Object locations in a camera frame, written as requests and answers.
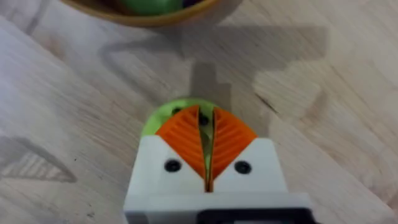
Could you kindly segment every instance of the wooden bowl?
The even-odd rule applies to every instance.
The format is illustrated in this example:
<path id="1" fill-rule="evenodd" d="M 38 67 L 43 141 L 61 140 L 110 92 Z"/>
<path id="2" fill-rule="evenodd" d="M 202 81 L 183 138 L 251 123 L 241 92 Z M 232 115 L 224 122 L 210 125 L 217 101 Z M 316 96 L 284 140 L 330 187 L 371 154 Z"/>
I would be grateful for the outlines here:
<path id="1" fill-rule="evenodd" d="M 185 8 L 181 11 L 165 14 L 161 16 L 134 16 L 123 14 L 114 7 L 105 4 L 104 0 L 62 0 L 81 12 L 87 13 L 91 16 L 99 17 L 107 21 L 116 22 L 134 27 L 160 27 L 171 24 L 176 24 L 185 21 L 201 12 L 206 11 L 211 6 L 214 6 L 220 0 L 203 0 L 198 4 Z"/>

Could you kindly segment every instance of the orange ribbed finger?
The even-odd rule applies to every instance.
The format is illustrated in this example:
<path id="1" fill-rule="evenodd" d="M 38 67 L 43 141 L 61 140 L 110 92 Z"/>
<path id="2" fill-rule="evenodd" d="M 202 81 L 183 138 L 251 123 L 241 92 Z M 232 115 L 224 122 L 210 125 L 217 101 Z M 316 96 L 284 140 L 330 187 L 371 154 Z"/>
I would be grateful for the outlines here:
<path id="1" fill-rule="evenodd" d="M 198 119 L 199 106 L 191 106 L 171 117 L 156 134 L 205 180 L 205 157 Z"/>
<path id="2" fill-rule="evenodd" d="M 257 135 L 230 112 L 214 108 L 214 140 L 210 185 Z"/>

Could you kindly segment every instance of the table surface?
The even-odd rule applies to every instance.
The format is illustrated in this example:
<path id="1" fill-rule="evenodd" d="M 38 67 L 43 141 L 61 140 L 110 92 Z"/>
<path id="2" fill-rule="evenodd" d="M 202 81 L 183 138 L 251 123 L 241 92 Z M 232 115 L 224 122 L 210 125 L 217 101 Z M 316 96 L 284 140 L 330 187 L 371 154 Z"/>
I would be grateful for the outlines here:
<path id="1" fill-rule="evenodd" d="M 143 124 L 180 96 L 271 138 L 319 222 L 398 223 L 397 1 L 224 1 L 163 29 L 52 0 L 0 14 L 1 223 L 125 222 Z"/>

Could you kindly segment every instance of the green fruit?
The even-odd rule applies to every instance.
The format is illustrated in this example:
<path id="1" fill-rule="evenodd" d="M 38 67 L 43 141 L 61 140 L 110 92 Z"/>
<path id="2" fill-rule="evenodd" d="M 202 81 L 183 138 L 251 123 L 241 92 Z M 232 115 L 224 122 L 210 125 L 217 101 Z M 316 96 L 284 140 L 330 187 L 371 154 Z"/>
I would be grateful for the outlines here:
<path id="1" fill-rule="evenodd" d="M 183 8 L 183 0 L 121 0 L 121 2 L 140 16 L 158 16 Z"/>

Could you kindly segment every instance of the screw hole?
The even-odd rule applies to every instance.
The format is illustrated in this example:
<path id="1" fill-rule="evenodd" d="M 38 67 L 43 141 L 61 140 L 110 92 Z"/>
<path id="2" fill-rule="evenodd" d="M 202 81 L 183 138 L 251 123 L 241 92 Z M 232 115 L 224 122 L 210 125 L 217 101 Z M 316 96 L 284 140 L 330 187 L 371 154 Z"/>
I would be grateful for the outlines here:
<path id="1" fill-rule="evenodd" d="M 249 174 L 251 172 L 251 165 L 246 161 L 235 162 L 235 170 L 240 174 Z"/>
<path id="2" fill-rule="evenodd" d="M 164 169 L 167 172 L 178 172 L 181 169 L 181 162 L 176 160 L 176 159 L 169 159 L 165 164 L 164 164 Z"/>
<path id="3" fill-rule="evenodd" d="M 172 110 L 172 115 L 175 115 L 175 114 L 177 114 L 178 112 L 180 112 L 181 111 L 181 108 L 174 108 L 173 110 Z"/>

